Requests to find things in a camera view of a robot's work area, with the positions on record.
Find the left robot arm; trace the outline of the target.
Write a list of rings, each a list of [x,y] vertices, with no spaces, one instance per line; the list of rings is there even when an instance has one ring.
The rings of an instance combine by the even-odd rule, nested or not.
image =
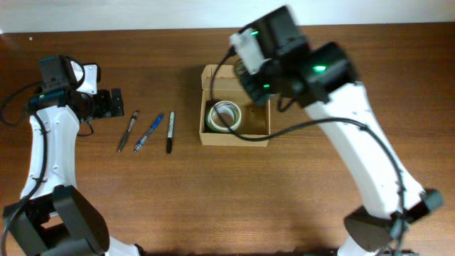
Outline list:
[[[26,255],[145,255],[140,245],[109,234],[75,177],[81,124],[123,116],[121,91],[97,88],[96,63],[53,55],[38,64],[42,79],[24,107],[33,133],[30,167],[19,202],[4,208],[1,254],[12,235]]]

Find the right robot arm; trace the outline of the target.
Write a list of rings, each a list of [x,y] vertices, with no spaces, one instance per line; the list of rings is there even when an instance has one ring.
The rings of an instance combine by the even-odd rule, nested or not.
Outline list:
[[[425,188],[403,166],[370,106],[364,84],[337,43],[310,47],[286,6],[230,37],[235,74],[257,104],[288,97],[329,138],[363,200],[344,219],[348,238],[339,255],[399,255],[409,226],[442,207],[442,194]]]

